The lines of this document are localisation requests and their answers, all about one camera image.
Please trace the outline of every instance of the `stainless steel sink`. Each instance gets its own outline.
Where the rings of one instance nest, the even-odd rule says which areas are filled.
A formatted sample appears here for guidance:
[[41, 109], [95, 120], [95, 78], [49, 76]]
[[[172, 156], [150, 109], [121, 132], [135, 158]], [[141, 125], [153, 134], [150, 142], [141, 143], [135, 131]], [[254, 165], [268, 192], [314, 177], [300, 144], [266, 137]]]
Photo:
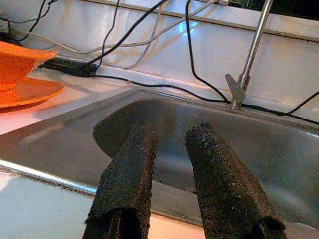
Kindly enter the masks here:
[[319, 128], [223, 104], [133, 89], [0, 136], [0, 165], [93, 195], [134, 122], [159, 135], [152, 210], [201, 224], [185, 133], [210, 123], [256, 175], [283, 220], [319, 228]]

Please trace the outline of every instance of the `orange bowl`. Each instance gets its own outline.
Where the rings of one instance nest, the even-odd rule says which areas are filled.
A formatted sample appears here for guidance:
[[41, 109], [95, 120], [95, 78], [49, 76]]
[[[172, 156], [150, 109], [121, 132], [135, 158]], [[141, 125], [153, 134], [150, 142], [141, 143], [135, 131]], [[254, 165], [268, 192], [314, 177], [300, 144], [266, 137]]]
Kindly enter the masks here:
[[0, 41], [0, 92], [14, 88], [32, 70], [56, 55], [56, 51], [28, 49]]

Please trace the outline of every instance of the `faucet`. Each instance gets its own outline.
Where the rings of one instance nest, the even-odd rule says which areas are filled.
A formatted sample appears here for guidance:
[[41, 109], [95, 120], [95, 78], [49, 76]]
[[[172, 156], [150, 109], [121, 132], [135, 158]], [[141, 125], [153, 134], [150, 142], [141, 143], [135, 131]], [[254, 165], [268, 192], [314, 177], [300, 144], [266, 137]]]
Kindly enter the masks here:
[[251, 43], [247, 59], [246, 59], [245, 67], [244, 67], [243, 72], [239, 75], [238, 81], [236, 82], [230, 74], [225, 75], [227, 84], [228, 84], [229, 89], [230, 89], [232, 96], [233, 96], [231, 103], [230, 103], [230, 106], [233, 110], [239, 110], [241, 108], [241, 105], [242, 105], [245, 97], [246, 97], [245, 92], [247, 90], [248, 83], [250, 80], [249, 73], [250, 73], [250, 70], [252, 68], [252, 65], [253, 65], [253, 62], [255, 59], [255, 55], [257, 52], [257, 48], [258, 48], [258, 45], [260, 43], [260, 39], [262, 37], [263, 30], [265, 28], [266, 21], [267, 21], [269, 11], [270, 11], [272, 4], [273, 4], [273, 0], [265, 0], [263, 9], [262, 9], [261, 14], [260, 14], [258, 26], [257, 26], [257, 29], [255, 31], [255, 35], [254, 35], [253, 41]]

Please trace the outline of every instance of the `faucet handle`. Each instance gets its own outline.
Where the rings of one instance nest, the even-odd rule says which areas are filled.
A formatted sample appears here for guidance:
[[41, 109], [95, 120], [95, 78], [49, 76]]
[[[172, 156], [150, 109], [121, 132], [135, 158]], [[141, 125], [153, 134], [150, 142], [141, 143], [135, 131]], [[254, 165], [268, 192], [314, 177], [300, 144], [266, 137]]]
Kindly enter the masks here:
[[225, 75], [226, 82], [233, 96], [233, 100], [243, 101], [246, 98], [245, 91], [238, 85], [237, 81], [230, 75]]

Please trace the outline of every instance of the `white countertop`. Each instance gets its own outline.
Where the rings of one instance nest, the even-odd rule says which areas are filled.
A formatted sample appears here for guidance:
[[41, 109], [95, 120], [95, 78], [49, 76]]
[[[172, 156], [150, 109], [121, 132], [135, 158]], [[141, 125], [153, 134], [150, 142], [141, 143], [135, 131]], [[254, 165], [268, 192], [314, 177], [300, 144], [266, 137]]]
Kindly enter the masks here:
[[[54, 117], [131, 88], [108, 79], [37, 69], [30, 77], [63, 83], [63, 93], [32, 106], [0, 109], [0, 134]], [[0, 170], [0, 238], [80, 239], [92, 197]], [[152, 214], [149, 239], [204, 239], [203, 228]]]

